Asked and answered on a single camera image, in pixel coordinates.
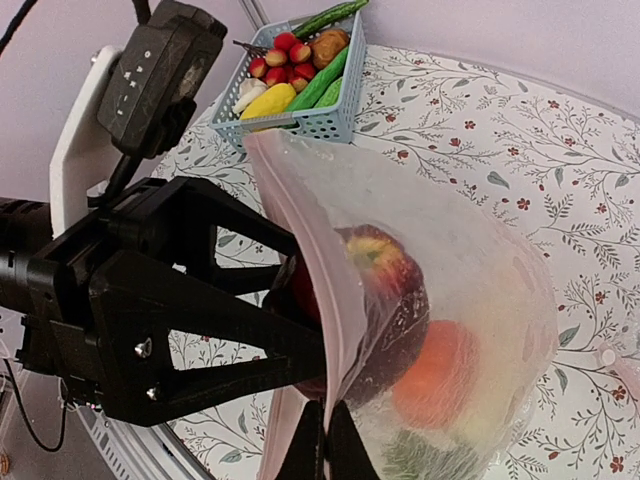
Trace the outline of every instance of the pink plastic bag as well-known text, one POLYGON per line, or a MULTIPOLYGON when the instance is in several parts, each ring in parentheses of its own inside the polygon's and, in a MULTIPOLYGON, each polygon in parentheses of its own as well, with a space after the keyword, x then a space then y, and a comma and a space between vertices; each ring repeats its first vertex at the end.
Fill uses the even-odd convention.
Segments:
MULTIPOLYGON (((539 253, 379 153, 284 130, 245 146, 315 291, 325 429, 345 399, 381 479, 480 476, 557 348, 539 253)), ((261 480, 279 472, 305 403, 275 393, 261 480)))

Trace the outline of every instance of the white wall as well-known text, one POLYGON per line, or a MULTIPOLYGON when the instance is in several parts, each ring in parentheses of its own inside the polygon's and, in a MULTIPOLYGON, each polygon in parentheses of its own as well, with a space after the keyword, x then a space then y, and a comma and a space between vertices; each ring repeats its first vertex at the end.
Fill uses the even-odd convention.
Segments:
MULTIPOLYGON (((0 0, 0 31, 23 0, 0 0)), ((152 1, 155 6, 158 0, 152 1)), ((235 0, 192 0, 229 29, 203 85, 200 109, 226 85, 253 29, 235 0)), ((131 0, 42 0, 0 58, 0 196, 48 198, 48 164, 94 52, 123 46, 135 27, 131 0)))
MULTIPOLYGON (((272 21, 338 0, 261 0, 272 21)), ((371 0, 367 41, 475 60, 640 117, 638 0, 371 0)))

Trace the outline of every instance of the table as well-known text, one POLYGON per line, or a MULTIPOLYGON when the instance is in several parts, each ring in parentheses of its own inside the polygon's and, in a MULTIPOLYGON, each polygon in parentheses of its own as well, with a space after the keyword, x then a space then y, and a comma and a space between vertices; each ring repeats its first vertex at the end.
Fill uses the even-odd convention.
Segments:
MULTIPOLYGON (((251 165, 208 127, 186 133, 156 175, 205 177, 261 210, 251 165)), ((560 350, 532 398, 531 424, 490 480, 627 479, 640 470, 640 412, 595 346, 640 305, 637 176, 640 126, 528 80, 413 51, 370 46, 353 143, 398 168, 443 183, 548 259, 560 350)), ((221 232, 223 265, 277 261, 221 232)), ((257 302, 259 295, 247 298, 257 302)), ((178 367, 249 360, 251 347, 174 332, 178 367)), ((254 478, 271 394, 253 395, 173 422, 219 480, 254 478)))

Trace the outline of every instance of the basket of vegetables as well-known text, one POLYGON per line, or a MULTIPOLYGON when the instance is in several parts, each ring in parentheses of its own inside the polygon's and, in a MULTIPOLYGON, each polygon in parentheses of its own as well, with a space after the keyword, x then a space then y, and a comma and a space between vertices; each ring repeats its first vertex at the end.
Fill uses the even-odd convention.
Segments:
POLYGON ((262 27, 236 68, 211 126, 238 152, 273 127, 349 143, 366 53, 360 9, 369 0, 262 27))

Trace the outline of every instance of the black cable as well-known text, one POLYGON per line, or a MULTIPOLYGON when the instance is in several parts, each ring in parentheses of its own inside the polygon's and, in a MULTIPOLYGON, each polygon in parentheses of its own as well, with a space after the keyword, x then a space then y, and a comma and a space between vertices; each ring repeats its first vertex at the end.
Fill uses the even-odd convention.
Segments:
POLYGON ((99 197, 89 197, 89 208, 102 207, 120 195, 135 175, 140 162, 142 162, 141 157, 123 155, 111 174, 109 185, 107 185, 105 192, 99 197))
POLYGON ((151 18, 151 8, 149 0, 133 0, 133 7, 136 9, 136 18, 140 25, 146 25, 151 18))
POLYGON ((11 368, 11 364, 9 363, 9 360, 5 358, 4 364, 7 367, 7 371, 9 372, 9 381, 11 382, 11 385, 13 386, 13 389, 15 391, 16 402, 18 403, 18 408, 20 409, 22 420, 24 421, 24 424, 27 427, 27 430, 29 431, 31 438, 33 438, 34 442, 36 442, 36 444, 45 452, 49 452, 49 453, 59 452, 60 449, 62 448, 62 445, 64 444, 64 434, 67 427, 67 407, 69 406, 69 394, 67 393, 67 398, 64 401, 64 408, 62 409, 62 422, 60 424, 60 439, 58 440, 58 444, 53 448, 47 447, 44 443, 42 443, 42 441, 40 441, 40 439, 36 435, 36 432, 33 430, 33 427, 31 426, 31 422, 29 421, 27 412, 24 409, 24 404, 22 403, 22 396, 20 395, 18 382, 16 382, 16 377, 13 375, 13 369, 11 368))
POLYGON ((15 16, 11 19, 11 21, 9 22, 9 26, 7 27, 7 31, 5 32, 4 36, 0 38, 0 56, 2 56, 2 52, 4 52, 4 49, 7 48, 7 45, 9 45, 11 38, 18 31, 18 28, 20 28, 20 25, 22 25, 22 22, 29 14, 29 11, 31 11, 31 9, 37 3, 37 1, 38 0, 26 0, 20 7, 20 10, 18 10, 18 13, 16 13, 15 16))

